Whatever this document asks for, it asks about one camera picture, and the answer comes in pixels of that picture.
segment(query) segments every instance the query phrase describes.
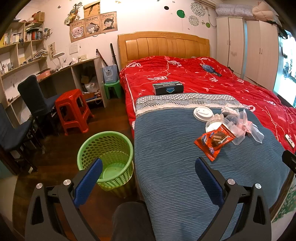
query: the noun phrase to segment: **patterned circle decal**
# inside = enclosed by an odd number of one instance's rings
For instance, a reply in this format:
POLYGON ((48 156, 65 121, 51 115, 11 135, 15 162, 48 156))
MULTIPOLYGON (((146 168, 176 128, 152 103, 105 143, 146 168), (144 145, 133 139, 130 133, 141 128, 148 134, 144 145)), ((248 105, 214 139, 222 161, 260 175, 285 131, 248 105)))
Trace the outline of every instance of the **patterned circle decal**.
POLYGON ((191 15, 188 18, 188 20, 189 20, 190 24, 193 25, 193 26, 197 26, 200 23, 199 20, 198 20, 198 18, 195 17, 195 16, 193 16, 193 15, 191 15))
POLYGON ((205 8, 198 2, 191 4, 191 10, 197 16, 203 17, 205 15, 205 8))
POLYGON ((180 18, 185 18, 185 13, 183 10, 178 10, 177 11, 177 15, 180 17, 180 18))

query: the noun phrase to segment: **air conditioner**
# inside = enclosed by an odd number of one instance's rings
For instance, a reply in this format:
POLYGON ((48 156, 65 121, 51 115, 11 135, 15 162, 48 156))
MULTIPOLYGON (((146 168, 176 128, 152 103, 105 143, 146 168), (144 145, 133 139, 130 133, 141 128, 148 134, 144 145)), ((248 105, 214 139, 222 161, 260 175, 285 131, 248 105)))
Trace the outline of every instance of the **air conditioner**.
POLYGON ((194 0, 195 2, 200 2, 206 6, 216 8, 216 3, 211 0, 194 0))

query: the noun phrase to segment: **yellow book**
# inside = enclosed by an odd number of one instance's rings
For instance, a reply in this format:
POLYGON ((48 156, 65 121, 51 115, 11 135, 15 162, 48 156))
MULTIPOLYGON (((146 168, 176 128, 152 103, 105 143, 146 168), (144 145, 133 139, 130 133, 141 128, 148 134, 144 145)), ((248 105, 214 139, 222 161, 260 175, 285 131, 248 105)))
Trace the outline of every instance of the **yellow book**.
POLYGON ((2 36, 1 40, 0 40, 0 47, 4 46, 4 35, 2 36))

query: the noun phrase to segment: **black pants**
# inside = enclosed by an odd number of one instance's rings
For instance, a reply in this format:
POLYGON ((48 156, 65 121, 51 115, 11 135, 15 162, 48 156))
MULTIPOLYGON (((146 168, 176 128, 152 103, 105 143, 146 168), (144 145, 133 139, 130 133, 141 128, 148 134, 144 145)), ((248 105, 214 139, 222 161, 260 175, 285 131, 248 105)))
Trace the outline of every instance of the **black pants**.
POLYGON ((125 202, 113 214, 111 241, 155 241, 144 203, 125 202))

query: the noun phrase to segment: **wall outlet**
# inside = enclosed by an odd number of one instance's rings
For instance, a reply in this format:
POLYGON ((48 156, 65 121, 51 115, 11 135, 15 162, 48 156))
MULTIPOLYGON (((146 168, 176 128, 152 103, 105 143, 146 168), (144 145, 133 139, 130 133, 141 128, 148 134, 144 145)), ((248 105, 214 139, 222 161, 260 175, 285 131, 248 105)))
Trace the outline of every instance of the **wall outlet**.
POLYGON ((78 56, 78 59, 85 60, 87 59, 87 55, 85 54, 85 55, 78 56))

